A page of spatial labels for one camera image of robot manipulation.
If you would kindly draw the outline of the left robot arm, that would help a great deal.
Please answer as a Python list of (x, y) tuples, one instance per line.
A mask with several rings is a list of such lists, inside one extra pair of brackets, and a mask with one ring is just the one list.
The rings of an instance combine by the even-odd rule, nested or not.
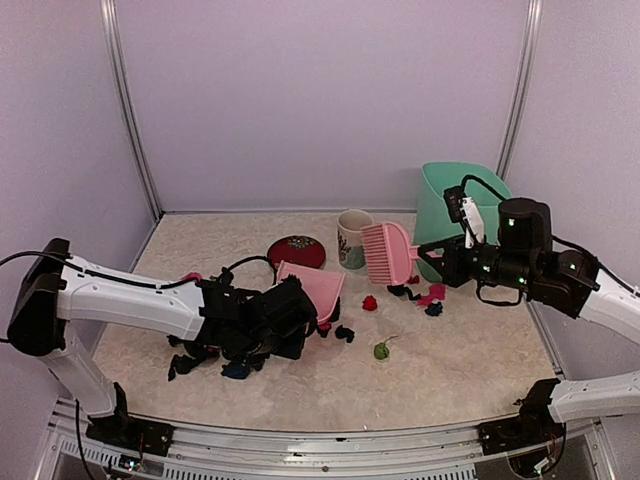
[(6, 340), (38, 357), (79, 402), (86, 415), (121, 445), (140, 434), (122, 388), (110, 381), (78, 340), (72, 324), (96, 321), (159, 332), (182, 343), (215, 348), (231, 362), (256, 357), (300, 358), (318, 313), (290, 275), (269, 289), (233, 286), (233, 270), (214, 279), (188, 275), (175, 282), (126, 274), (91, 263), (52, 239), (24, 276)]

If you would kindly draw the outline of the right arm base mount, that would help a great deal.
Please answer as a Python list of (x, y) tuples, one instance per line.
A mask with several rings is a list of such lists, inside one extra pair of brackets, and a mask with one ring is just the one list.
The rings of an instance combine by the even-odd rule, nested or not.
[(554, 420), (549, 411), (557, 378), (538, 380), (521, 400), (515, 416), (483, 422), (477, 431), (484, 455), (518, 450), (562, 437), (566, 425)]

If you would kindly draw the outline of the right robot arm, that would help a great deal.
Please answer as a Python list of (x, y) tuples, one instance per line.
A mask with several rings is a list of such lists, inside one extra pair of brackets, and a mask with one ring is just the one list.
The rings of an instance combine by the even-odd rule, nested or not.
[[(411, 248), (443, 283), (458, 287), (475, 281), (476, 288), (508, 287), (519, 301), (535, 301), (573, 319), (599, 324), (632, 342), (639, 340), (639, 290), (623, 282), (588, 250), (551, 232), (549, 207), (528, 198), (498, 205), (498, 242), (477, 238), (462, 201), (447, 202), (450, 219), (466, 228), (463, 235)], [(511, 433), (523, 444), (535, 442), (551, 422), (636, 414), (639, 375), (636, 372), (587, 381), (539, 380), (529, 390), (513, 419)]]

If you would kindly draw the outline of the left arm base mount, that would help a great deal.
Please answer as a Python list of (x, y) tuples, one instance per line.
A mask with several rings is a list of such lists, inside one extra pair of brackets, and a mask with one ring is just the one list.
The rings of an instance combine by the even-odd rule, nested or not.
[(89, 439), (139, 454), (166, 457), (172, 443), (174, 427), (168, 423), (133, 417), (128, 412), (126, 394), (115, 382), (115, 409), (106, 417), (89, 416), (86, 436)]

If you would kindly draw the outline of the pink hand brush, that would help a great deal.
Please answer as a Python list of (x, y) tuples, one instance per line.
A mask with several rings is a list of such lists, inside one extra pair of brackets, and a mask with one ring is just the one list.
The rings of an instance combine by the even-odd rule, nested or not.
[(407, 283), (418, 259), (407, 231), (397, 223), (383, 222), (363, 227), (360, 234), (370, 282), (392, 286)]

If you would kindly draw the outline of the pink dustpan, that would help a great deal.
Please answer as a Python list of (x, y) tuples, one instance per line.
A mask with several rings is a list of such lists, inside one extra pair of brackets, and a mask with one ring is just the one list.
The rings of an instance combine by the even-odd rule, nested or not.
[(328, 323), (332, 314), (336, 311), (346, 275), (285, 261), (281, 262), (277, 272), (277, 279), (281, 281), (290, 275), (300, 280), (302, 289), (315, 306), (318, 314), (318, 324)]

